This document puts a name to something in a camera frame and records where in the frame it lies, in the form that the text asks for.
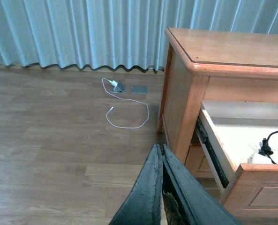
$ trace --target drawer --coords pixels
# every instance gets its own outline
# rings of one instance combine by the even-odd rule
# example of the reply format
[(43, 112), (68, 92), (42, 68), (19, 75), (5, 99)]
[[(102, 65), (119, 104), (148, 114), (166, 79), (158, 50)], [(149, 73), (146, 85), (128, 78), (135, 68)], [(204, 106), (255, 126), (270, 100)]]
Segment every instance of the drawer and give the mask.
[[(251, 163), (263, 138), (278, 131), (278, 104), (203, 102), (196, 126), (203, 151), (221, 190), (221, 203), (239, 217), (278, 217), (278, 165)], [(278, 134), (269, 146), (278, 162)]]

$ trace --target wooden furniture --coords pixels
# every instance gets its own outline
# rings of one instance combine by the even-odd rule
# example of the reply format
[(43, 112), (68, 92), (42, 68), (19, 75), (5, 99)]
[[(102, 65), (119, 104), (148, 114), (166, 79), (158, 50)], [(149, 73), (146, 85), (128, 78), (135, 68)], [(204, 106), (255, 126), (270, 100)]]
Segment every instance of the wooden furniture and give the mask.
[[(204, 100), (278, 103), (278, 35), (176, 28), (165, 33), (170, 44), (158, 130), (164, 127), (171, 150), (188, 165)], [(278, 165), (240, 164), (229, 170), (233, 177), (229, 173), (229, 184), (221, 187), (221, 202), (231, 213), (278, 217)]]

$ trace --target white curtain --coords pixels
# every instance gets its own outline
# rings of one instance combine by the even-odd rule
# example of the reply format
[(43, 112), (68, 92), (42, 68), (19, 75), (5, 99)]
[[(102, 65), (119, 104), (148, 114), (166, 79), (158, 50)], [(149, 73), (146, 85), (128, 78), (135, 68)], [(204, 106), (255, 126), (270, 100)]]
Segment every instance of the white curtain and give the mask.
[(278, 0), (0, 0), (0, 63), (157, 70), (167, 27), (278, 33)]

